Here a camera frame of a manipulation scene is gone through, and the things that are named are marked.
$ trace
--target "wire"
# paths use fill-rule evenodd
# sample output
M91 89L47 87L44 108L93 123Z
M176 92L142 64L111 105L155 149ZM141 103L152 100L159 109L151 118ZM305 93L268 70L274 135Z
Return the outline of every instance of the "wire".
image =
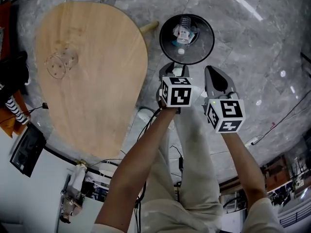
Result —
M105 159L105 160L102 160L102 161L100 161L100 162L98 162L98 163L95 163L94 165L91 165L90 168L93 167L93 166L95 166L95 165L97 165L97 164L99 164L99 163L102 163L102 162L104 162L104 161L121 161L121 160L122 160L122 159Z
M140 132L140 134L139 134L139 136L138 136L138 138L137 138L137 141L138 141L138 139L140 138L141 134L142 134L143 132L145 133L145 132L147 131L148 127L151 125L152 119L153 119L160 111L161 111L161 108L157 109L157 110L154 112L154 114L152 115L152 117L150 118L150 120L148 121L148 123L146 124L146 126L143 127L143 129L141 130L141 132Z
M180 157L182 157L182 155L181 155L181 153L179 152L178 148L177 148L177 147L175 147L175 146L173 146L173 145L171 145L171 146L170 146L170 148L172 148L172 147L173 147L173 148L176 148L176 149L177 149L177 151L178 151L178 153L180 154Z
M307 97L307 95L308 95L310 92L311 92L311 90L308 91L308 92L303 96L303 98L289 111L289 113L287 113L287 115L286 115L285 117L283 117L282 120L281 120L280 122L278 122L278 123L277 123L272 129L270 129L266 134L264 134L264 135L258 135L258 136L262 136L262 138L259 139L256 143L251 143L251 145L256 145L256 144L257 144L258 142L260 142L268 133L270 133L270 132L271 132L272 130L274 130L278 125L280 125L282 122L284 122L284 121L285 121L285 118L288 117L288 115L289 115L291 112L293 112L293 110Z
M137 208L134 209L134 214L135 214L136 225L137 225L137 231L138 231L139 228L138 228L138 220L137 220Z
M27 112L29 112L29 114L31 114L33 111L35 111L35 110L37 110L37 109L40 109L40 108L42 108L42 107L43 107L43 106L40 106L40 107L34 108L34 109L32 109L32 110L24 111L24 112L21 112L21 113L19 113L19 114L16 114L15 116L12 116L12 117L10 117L10 118L8 118L8 119L3 120L2 122L0 122L0 124L2 124L3 122L5 122L5 121L7 121L7 120L10 120L10 119L12 119L12 118L15 118L15 117L17 117L17 116L19 116L19 115L21 115L21 114L27 113Z
M178 175L178 174L174 174L174 173L171 173L171 174L172 174L172 175L176 175L176 176L182 178L182 176L180 176L180 175Z
M238 199L240 199L240 198L242 198L242 197L241 197L241 196L238 196L238 197L235 197L234 199L229 200L227 203L224 204L223 208L225 208L227 205L229 205L232 201L238 200Z
M228 153L229 151L223 151L223 152L219 152L219 153L211 153L210 155L215 155L215 154L221 154L221 153Z
M141 212L141 202L139 202L139 232L141 233L141 217L140 217L140 212Z

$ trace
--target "forearm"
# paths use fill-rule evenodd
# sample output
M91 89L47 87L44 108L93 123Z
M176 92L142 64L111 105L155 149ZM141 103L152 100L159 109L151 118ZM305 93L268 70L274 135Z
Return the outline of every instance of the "forearm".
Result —
M95 223L127 232L135 201L148 178L160 142L175 113L176 109L161 111L124 157L111 179L109 193Z
M147 180L160 142L175 113L176 109L165 109L160 112L147 132L124 157L113 175L110 187L130 188L138 195Z
M232 156L250 208L254 202L265 196L263 174L237 133L224 133L222 136Z

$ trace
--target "trash can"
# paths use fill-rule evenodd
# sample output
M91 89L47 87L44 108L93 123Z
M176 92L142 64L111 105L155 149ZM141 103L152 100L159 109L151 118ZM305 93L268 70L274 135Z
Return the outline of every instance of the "trash can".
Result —
M174 45L177 37L173 29L180 22L182 16L190 17L191 26L199 29L193 40L188 45L184 54L178 53L178 47ZM172 61L182 65L194 65L205 60L213 50L215 35L210 24L200 16L193 14L181 14L168 19L160 31L160 46L164 54Z

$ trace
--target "white sleeve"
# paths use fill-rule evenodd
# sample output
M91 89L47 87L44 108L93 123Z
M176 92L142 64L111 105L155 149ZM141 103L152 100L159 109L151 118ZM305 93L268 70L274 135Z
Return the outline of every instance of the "white sleeve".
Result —
M260 199L253 204L244 223L242 233L285 233L269 199Z
M103 224L94 224L91 233L124 233L116 228Z

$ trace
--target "oval wooden tabletop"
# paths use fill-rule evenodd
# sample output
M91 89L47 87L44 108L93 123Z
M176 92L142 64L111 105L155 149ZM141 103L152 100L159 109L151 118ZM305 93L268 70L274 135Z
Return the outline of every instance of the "oval wooden tabletop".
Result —
M45 62L64 46L78 64L63 79ZM40 86L59 135L91 155L117 156L147 72L139 28L122 11L92 2L66 2L43 19L36 36Z

